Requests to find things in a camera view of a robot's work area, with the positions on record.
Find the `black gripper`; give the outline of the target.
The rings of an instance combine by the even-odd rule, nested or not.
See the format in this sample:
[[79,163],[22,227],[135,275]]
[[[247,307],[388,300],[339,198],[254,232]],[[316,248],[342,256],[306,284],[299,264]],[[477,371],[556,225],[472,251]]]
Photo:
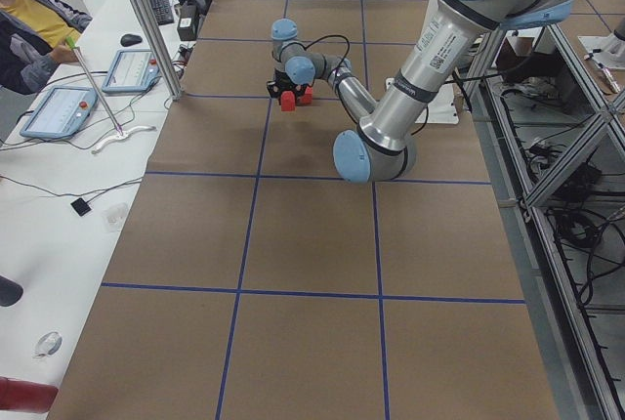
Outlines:
[[313,87],[310,84],[298,85],[298,84],[294,83],[284,71],[281,71],[281,70],[279,70],[277,68],[275,68],[273,70],[273,79],[272,80],[278,81],[280,83],[281,87],[283,88],[283,92],[284,91],[292,91],[296,95],[296,97],[307,86]]

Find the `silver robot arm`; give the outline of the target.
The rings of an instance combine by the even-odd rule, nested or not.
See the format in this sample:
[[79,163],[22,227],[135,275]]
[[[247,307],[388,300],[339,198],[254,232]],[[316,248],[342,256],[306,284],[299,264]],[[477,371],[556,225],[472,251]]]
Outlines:
[[563,21],[572,2],[437,0],[437,11],[381,100],[352,74],[347,58],[309,51],[298,39],[296,23],[277,20],[271,27],[274,76],[267,89],[282,109],[291,110],[315,80],[326,81],[355,123],[334,142],[337,172],[352,183],[392,180],[414,166],[411,130],[479,36]]

